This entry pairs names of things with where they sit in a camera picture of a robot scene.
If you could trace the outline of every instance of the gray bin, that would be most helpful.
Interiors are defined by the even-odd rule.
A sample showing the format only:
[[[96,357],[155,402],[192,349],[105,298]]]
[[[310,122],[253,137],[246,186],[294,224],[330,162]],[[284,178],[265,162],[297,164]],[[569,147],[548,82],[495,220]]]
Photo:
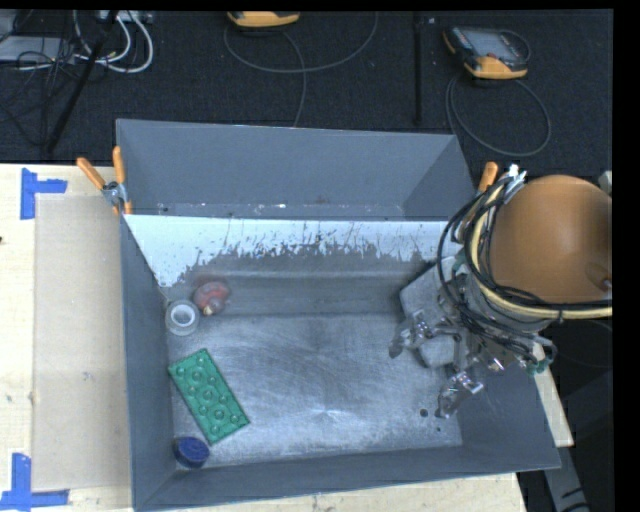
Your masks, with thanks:
[[[388,356],[400,290],[474,194],[452,135],[118,120],[134,215],[121,220],[137,510],[555,468],[518,368],[435,417],[442,370]],[[445,252],[456,247],[446,244]],[[223,278],[226,309],[176,336],[166,306]],[[202,469],[167,367],[206,348],[250,424]]]

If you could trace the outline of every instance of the black carpet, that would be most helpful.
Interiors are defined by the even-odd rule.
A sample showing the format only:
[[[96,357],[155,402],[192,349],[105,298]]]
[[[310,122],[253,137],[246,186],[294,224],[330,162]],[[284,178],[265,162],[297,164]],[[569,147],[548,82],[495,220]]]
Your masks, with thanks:
[[[57,123],[86,64],[37,71],[18,70],[15,62],[0,65],[0,161],[72,164],[85,156],[95,165],[110,165],[115,120],[131,118],[454,131],[474,180],[488,160],[505,166],[515,161],[532,177],[563,173],[593,182],[612,169],[612,9],[422,11],[417,30],[415,21],[409,11],[303,12],[282,33],[249,37],[235,30],[223,11],[155,11],[147,25],[154,45],[151,66],[137,74],[96,66],[62,127]],[[89,44],[105,28],[93,11],[80,11],[78,22]],[[443,29],[453,25],[519,34],[531,50],[526,77],[481,87],[463,75],[442,38]],[[20,33],[32,35],[72,32],[70,11],[35,10],[20,27]],[[118,51],[123,44],[115,26],[105,49]],[[139,65],[148,56],[139,30],[134,50]],[[283,71],[299,70],[301,62],[306,73]],[[450,84],[452,102],[446,94]],[[608,332],[597,326],[581,332],[584,343],[558,342],[561,353],[573,358],[558,360],[554,370],[562,396],[595,379],[594,370],[606,371],[594,369],[593,360],[591,366],[575,361],[595,357],[596,366],[611,363],[605,350],[611,342]],[[575,448],[592,510],[612,510],[612,464],[587,468],[591,453],[612,460],[612,433],[611,419]],[[598,448],[585,454],[583,446]],[[521,479],[530,510],[550,510],[541,508],[550,506],[548,497],[536,501],[531,494],[538,488],[544,494],[544,485],[532,478]],[[595,502],[604,505],[596,508]]]

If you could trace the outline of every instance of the white cable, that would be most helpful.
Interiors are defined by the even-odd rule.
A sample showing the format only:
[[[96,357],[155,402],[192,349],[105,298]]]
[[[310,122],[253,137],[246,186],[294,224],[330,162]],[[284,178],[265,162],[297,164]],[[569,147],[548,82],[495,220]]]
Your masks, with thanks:
[[[86,52],[88,52],[89,54],[91,54],[91,48],[89,47],[89,45],[84,41],[84,39],[82,38],[82,33],[80,32],[80,25],[78,24],[78,15],[77,15],[77,10],[74,9],[73,11],[73,16],[74,16],[74,28],[76,31],[76,35],[80,38],[80,41],[82,41],[83,47],[85,49]],[[153,62],[153,40],[151,39],[151,34],[149,34],[149,31],[146,29],[146,27],[140,22],[140,20],[136,17],[136,16],[131,16],[131,19],[133,19],[133,22],[138,26],[138,28],[141,30],[141,32],[144,34],[147,46],[149,48],[149,55],[147,56],[146,61],[141,65],[138,66],[137,68],[124,68],[124,67],[118,67],[118,66],[114,66],[113,62],[117,62],[118,60],[123,59],[124,57],[126,57],[128,55],[128,53],[131,51],[131,35],[129,33],[129,30],[127,29],[126,25],[124,24],[124,22],[122,21],[122,18],[120,17],[120,15],[116,16],[116,21],[118,22],[118,24],[122,27],[122,30],[125,33],[125,36],[127,38],[127,44],[125,49],[119,54],[116,55],[115,57],[100,57],[98,59],[96,59],[96,64],[99,64],[101,66],[105,66],[107,69],[110,69],[112,71],[116,71],[117,73],[140,73],[141,71],[144,71],[145,69],[147,69],[151,63]],[[86,55],[82,55],[82,54],[76,54],[75,55],[77,58],[83,59],[83,60],[89,60],[90,57],[86,56]]]
[[[49,62],[47,62],[46,64],[34,64],[33,66],[21,66],[20,65],[20,56],[18,56],[18,60],[16,61],[16,64],[17,64],[16,69],[18,71],[36,71],[38,69],[51,69],[51,67],[53,65],[58,64],[60,61],[62,61],[63,64],[64,64],[68,57],[60,55],[60,48],[62,47],[62,43],[63,43],[63,41],[61,39],[60,40],[60,44],[58,45],[58,53],[57,53],[57,55],[55,57],[49,57],[48,55],[46,55],[44,53],[44,38],[43,38],[42,51],[40,51],[40,52],[24,52],[24,53],[35,53],[37,55],[42,56],[43,59],[47,59]]]
[[[119,68],[117,66],[112,66],[108,61],[96,61],[96,64],[105,66],[107,69],[110,69],[111,71],[116,71],[118,73],[126,73],[126,74],[140,73],[141,71],[144,71],[151,65],[151,63],[153,62],[153,40],[151,39],[151,34],[149,34],[149,31],[146,29],[146,27],[135,16],[133,17],[133,21],[138,26],[140,31],[144,34],[144,37],[147,41],[147,47],[149,48],[149,55],[147,56],[147,60],[137,68]]]
[[[127,29],[127,27],[125,26],[124,22],[120,19],[120,17],[118,16],[116,18],[116,21],[118,22],[118,24],[122,27],[122,31],[125,34],[125,37],[127,39],[127,44],[125,45],[124,50],[122,50],[122,52],[119,55],[116,55],[115,57],[100,57],[99,59],[96,59],[96,63],[101,64],[101,63],[110,63],[110,62],[117,62],[120,59],[123,59],[124,57],[127,56],[127,54],[129,53],[129,51],[131,50],[131,34],[129,34],[129,30]],[[76,26],[76,33],[80,34],[80,29],[78,27],[78,24],[75,24]],[[80,37],[80,40],[83,42],[83,45],[85,47],[85,49],[89,48],[89,46],[84,42],[84,39],[82,39],[81,35],[78,35],[78,37]],[[74,55],[74,57],[78,58],[78,59],[83,59],[83,60],[89,60],[91,57],[87,56],[87,55],[82,55],[81,53],[76,53]]]

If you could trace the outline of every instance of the table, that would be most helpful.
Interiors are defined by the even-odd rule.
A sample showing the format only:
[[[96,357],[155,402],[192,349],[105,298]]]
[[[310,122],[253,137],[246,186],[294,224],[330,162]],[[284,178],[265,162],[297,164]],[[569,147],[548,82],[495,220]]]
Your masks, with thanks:
[[[23,167],[67,182],[64,194],[36,195],[35,219],[20,220]],[[115,178],[111,167],[98,171]],[[69,488],[77,509],[131,510],[117,217],[75,166],[0,164],[0,237],[0,490],[19,452],[32,458],[33,490]],[[535,378],[556,445],[571,446],[551,373]],[[525,505],[512,473],[207,510],[419,509]]]

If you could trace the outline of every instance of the blue bottle cap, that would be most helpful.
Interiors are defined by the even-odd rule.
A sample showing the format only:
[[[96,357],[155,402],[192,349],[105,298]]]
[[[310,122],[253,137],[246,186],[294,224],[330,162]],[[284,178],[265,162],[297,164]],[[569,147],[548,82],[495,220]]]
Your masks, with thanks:
[[[176,460],[188,468],[201,468],[209,458],[209,453],[209,447],[197,437],[179,437],[173,440]]]

